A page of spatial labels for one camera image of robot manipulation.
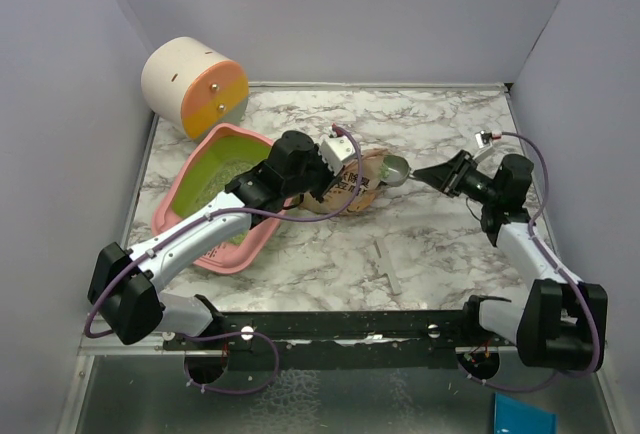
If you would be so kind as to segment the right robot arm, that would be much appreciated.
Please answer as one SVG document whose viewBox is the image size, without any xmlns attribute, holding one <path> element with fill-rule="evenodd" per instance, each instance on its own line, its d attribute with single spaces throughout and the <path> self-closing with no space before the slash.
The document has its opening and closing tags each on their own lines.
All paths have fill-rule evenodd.
<svg viewBox="0 0 640 434">
<path fill-rule="evenodd" d="M 526 157 L 508 154 L 488 177 L 461 150 L 413 176 L 449 197 L 464 195 L 480 203 L 482 231 L 528 286 L 524 305 L 495 297 L 469 300 L 469 314 L 459 321 L 461 337 L 481 345 L 495 333 L 516 346 L 528 367 L 595 372 L 603 360 L 607 293 L 562 266 L 538 237 L 524 206 L 533 168 Z"/>
</svg>

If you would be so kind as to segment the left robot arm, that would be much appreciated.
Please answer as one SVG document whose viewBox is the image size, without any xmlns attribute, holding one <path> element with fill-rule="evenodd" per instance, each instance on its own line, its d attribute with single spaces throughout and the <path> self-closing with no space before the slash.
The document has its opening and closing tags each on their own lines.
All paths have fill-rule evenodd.
<svg viewBox="0 0 640 434">
<path fill-rule="evenodd" d="M 129 249 L 109 244 L 100 251 L 91 280 L 85 336 L 99 338 L 92 323 L 101 317 L 108 326 L 104 333 L 125 345 L 169 331 L 199 348 L 214 346 L 221 334 L 217 310 L 202 296 L 169 295 L 167 285 L 209 250 L 268 218 L 284 219 L 287 200 L 303 194 L 322 200 L 349 162 L 360 158 L 357 142 L 340 127 L 321 143 L 287 131 L 264 160 L 233 178 L 195 214 Z"/>
</svg>

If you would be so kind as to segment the clear bag sealing clip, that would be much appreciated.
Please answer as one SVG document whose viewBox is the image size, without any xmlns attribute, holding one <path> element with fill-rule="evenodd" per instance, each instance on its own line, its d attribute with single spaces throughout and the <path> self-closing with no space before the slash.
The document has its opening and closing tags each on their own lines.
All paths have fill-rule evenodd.
<svg viewBox="0 0 640 434">
<path fill-rule="evenodd" d="M 380 238 L 376 239 L 374 241 L 374 249 L 376 252 L 375 263 L 378 272 L 388 279 L 391 293 L 394 296 L 400 295 L 402 293 L 402 289 L 384 241 Z"/>
</svg>

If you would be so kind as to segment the metal litter scoop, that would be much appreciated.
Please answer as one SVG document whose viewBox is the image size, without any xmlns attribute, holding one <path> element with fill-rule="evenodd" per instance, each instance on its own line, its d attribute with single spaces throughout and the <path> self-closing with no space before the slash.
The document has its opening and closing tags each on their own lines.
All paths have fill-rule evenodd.
<svg viewBox="0 0 640 434">
<path fill-rule="evenodd" d="M 380 183 L 389 187 L 402 186 L 410 179 L 412 170 L 408 161 L 398 155 L 387 154 L 380 166 Z"/>
</svg>

